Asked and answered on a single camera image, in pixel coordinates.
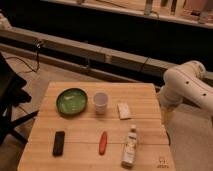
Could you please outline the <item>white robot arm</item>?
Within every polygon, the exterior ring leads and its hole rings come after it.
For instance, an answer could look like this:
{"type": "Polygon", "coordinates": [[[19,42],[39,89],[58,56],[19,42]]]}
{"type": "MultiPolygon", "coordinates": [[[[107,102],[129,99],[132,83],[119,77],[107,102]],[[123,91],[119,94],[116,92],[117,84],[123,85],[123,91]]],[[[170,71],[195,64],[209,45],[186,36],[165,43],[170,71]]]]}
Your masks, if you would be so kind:
{"type": "Polygon", "coordinates": [[[164,85],[157,93],[161,107],[161,122],[166,125],[173,110],[183,99],[196,104],[213,115],[213,87],[202,81],[206,69],[199,61],[188,61],[164,72],[164,85]]]}

